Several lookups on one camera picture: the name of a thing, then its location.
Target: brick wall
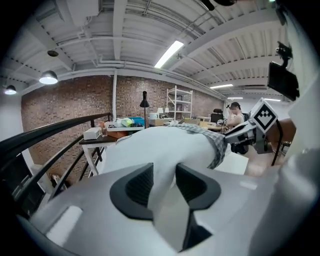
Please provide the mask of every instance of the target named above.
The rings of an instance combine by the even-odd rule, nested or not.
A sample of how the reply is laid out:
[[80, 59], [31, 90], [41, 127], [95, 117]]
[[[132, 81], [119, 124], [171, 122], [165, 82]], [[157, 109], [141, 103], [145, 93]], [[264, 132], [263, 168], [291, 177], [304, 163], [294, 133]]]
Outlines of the brick wall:
[[[143, 117], [144, 109], [139, 107], [142, 92], [147, 91], [150, 107], [146, 114], [166, 107], [167, 89], [175, 84], [141, 77], [118, 76], [116, 88], [117, 117]], [[24, 96], [21, 101], [23, 130], [30, 131], [40, 126], [72, 118], [112, 112], [113, 77], [87, 76], [61, 81], [56, 85], [43, 86]], [[192, 116], [208, 116], [215, 108], [222, 108], [223, 102], [199, 91], [193, 91]], [[35, 164], [43, 165], [63, 146], [70, 143], [90, 127], [89, 123], [75, 126], [47, 138], [30, 148]], [[62, 175], [81, 151], [74, 146], [60, 158], [49, 173]], [[85, 164], [83, 156], [68, 178], [70, 183], [78, 180]]]

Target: floor lamp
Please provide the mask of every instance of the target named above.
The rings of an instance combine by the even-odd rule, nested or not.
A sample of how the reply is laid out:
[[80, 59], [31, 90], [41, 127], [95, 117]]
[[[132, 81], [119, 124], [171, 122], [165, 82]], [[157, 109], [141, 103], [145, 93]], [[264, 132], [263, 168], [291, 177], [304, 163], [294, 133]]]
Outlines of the floor lamp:
[[146, 108], [149, 108], [149, 102], [147, 101], [147, 92], [145, 90], [142, 92], [140, 107], [144, 108], [144, 129], [146, 129]]

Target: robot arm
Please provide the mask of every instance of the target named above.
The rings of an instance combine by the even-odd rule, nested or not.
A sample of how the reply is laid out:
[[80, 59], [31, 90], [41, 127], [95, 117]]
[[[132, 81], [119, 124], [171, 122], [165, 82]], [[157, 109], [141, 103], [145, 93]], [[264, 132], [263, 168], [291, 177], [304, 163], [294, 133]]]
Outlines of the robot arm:
[[265, 146], [266, 132], [277, 121], [278, 115], [274, 109], [261, 98], [251, 110], [248, 121], [245, 121], [225, 133], [226, 143], [254, 144], [257, 151]]

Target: white ceiling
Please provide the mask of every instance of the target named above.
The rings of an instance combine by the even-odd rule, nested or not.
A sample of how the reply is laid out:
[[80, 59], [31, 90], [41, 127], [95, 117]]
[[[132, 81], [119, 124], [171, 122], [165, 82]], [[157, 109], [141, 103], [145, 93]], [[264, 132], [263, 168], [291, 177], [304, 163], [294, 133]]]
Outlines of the white ceiling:
[[[230, 7], [199, 0], [45, 0], [21, 27], [0, 71], [5, 84], [32, 91], [46, 70], [60, 80], [87, 75], [141, 76], [189, 86], [218, 98], [281, 95], [268, 89], [268, 66], [288, 45], [274, 3]], [[175, 41], [184, 43], [163, 69], [154, 65]], [[54, 49], [58, 57], [50, 57]], [[233, 84], [216, 91], [211, 86]]]

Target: checkered fabric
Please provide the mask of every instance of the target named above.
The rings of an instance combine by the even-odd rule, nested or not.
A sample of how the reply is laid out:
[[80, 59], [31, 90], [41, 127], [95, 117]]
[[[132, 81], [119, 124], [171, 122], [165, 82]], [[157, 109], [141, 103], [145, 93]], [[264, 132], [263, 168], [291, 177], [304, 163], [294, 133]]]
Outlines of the checkered fabric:
[[183, 130], [187, 130], [193, 134], [203, 134], [209, 139], [211, 145], [216, 149], [216, 155], [211, 164], [208, 166], [210, 169], [214, 169], [222, 163], [225, 158], [225, 153], [227, 149], [227, 143], [225, 142], [225, 136], [223, 134], [203, 129], [196, 124], [171, 124], [168, 127], [177, 127]]

